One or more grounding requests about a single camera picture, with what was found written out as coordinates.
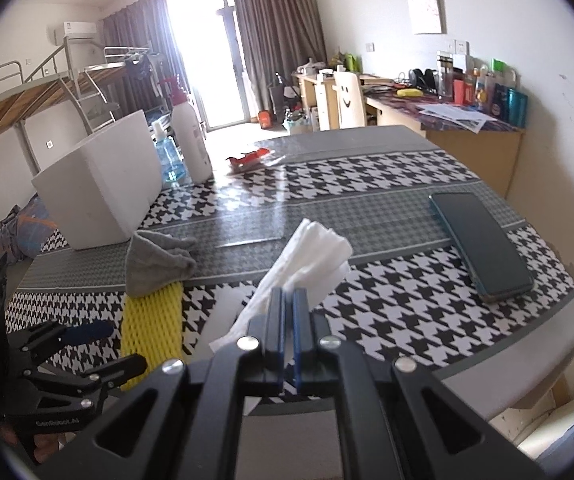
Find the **left hand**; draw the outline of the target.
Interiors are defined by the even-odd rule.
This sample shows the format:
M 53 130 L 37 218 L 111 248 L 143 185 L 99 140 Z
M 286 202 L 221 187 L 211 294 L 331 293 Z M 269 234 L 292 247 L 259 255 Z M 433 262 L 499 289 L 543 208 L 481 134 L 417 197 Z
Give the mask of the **left hand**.
M 24 448 L 24 445 L 20 442 L 10 425 L 0 424 L 0 436 L 12 448 Z M 33 444 L 28 446 L 27 452 L 36 463 L 44 464 L 60 450 L 65 442 L 66 437 L 64 434 L 38 434 L 33 437 Z

